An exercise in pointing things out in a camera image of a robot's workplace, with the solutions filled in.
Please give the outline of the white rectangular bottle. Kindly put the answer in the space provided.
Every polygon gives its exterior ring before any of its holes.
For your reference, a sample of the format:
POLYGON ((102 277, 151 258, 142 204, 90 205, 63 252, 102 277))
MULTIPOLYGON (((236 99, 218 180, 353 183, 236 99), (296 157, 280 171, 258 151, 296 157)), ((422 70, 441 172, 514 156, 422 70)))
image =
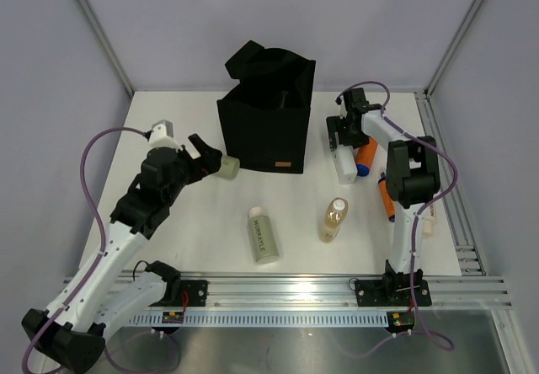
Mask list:
POLYGON ((352 147, 337 146, 332 151, 332 159, 339 183, 353 184, 357 177, 357 167, 352 147))

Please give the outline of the orange spray bottle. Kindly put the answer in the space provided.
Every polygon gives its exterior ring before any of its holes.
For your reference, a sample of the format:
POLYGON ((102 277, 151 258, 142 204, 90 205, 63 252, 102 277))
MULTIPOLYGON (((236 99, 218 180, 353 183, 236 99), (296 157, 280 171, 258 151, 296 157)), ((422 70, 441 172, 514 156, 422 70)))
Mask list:
POLYGON ((387 220, 389 222, 395 222, 396 209, 387 190, 387 177, 384 172, 380 173, 377 185, 382 199, 382 204, 387 215, 387 220))
POLYGON ((374 158, 376 156, 376 150, 378 143, 372 137, 366 145, 359 147, 355 155, 355 164, 358 177, 366 177, 371 171, 374 158))

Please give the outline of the green Murrayle bottle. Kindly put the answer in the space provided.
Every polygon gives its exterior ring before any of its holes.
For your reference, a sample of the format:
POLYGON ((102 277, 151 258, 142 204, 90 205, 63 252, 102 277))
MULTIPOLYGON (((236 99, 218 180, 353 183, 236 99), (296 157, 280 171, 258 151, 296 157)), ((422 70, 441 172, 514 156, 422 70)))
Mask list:
POLYGON ((280 253, 268 212, 259 206, 251 208, 247 227, 254 261, 257 264, 277 261, 280 253))

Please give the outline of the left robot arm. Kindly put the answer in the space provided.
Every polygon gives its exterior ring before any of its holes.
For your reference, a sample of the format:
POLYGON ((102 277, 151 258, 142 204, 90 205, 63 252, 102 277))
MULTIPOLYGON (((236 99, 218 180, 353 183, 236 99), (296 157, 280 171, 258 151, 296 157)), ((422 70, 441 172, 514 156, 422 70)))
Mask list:
POLYGON ((182 302, 180 272, 161 261, 150 263, 115 297, 106 296, 126 264, 169 217, 181 190, 220 169, 221 151, 196 134, 189 141, 199 153, 196 158, 185 147, 155 147, 147 153, 109 224, 99 225, 100 245, 92 258, 45 309, 31 308, 24 315, 30 350, 62 369, 85 373, 108 340, 142 309, 182 302))

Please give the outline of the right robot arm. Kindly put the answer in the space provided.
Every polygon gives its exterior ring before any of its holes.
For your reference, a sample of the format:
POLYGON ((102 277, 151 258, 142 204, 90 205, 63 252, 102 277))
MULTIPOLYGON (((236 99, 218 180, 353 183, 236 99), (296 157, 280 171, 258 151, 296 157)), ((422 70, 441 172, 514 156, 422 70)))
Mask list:
POLYGON ((415 137, 370 104, 363 88, 347 88, 336 103, 344 114, 326 119, 329 147, 364 149, 374 139, 387 153, 386 187, 395 205, 392 247, 381 277, 354 283, 360 307, 427 307, 432 304, 421 266, 422 212, 440 190, 436 141, 415 137))

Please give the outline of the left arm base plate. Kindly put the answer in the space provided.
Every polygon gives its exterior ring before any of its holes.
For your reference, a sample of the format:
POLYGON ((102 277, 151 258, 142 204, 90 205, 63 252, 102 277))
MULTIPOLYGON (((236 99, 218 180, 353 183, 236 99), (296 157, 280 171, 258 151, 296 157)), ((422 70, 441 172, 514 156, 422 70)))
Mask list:
POLYGON ((180 280, 167 284, 163 298, 155 303, 159 307, 204 307, 208 292, 207 280, 180 280))

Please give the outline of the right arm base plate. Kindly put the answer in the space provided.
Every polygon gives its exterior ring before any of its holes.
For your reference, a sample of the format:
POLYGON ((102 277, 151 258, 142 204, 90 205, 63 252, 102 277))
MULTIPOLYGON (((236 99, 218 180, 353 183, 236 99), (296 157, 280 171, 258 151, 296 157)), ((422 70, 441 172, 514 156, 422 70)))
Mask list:
POLYGON ((382 280, 356 280, 355 296, 359 307, 430 307, 432 298, 426 280, 414 283, 414 296, 410 284, 397 285, 395 289, 387 289, 382 280))

